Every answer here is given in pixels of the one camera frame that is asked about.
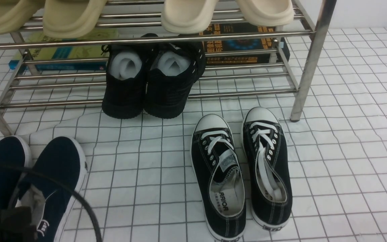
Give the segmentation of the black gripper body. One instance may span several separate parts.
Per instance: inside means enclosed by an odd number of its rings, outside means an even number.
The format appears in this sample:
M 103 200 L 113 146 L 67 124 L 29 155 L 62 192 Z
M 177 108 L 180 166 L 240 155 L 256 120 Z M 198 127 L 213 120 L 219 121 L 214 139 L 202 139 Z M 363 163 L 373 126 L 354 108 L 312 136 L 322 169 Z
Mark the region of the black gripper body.
M 31 219 L 29 207 L 0 209 L 0 242 L 35 242 L 38 235 Z

